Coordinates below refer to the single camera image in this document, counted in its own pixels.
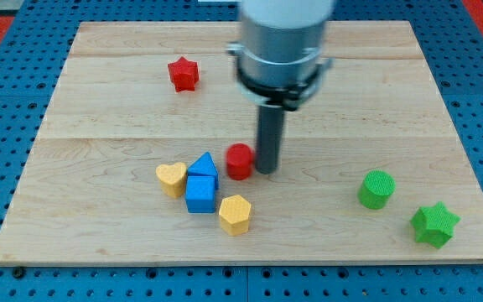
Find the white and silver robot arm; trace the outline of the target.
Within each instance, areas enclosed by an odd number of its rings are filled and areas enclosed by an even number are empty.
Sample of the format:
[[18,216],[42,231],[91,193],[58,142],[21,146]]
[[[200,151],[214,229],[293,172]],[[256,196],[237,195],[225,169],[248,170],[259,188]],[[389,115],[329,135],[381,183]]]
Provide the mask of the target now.
[[322,58],[334,0],[242,0],[240,37],[227,46],[236,81],[263,107],[298,110],[320,88],[330,59]]

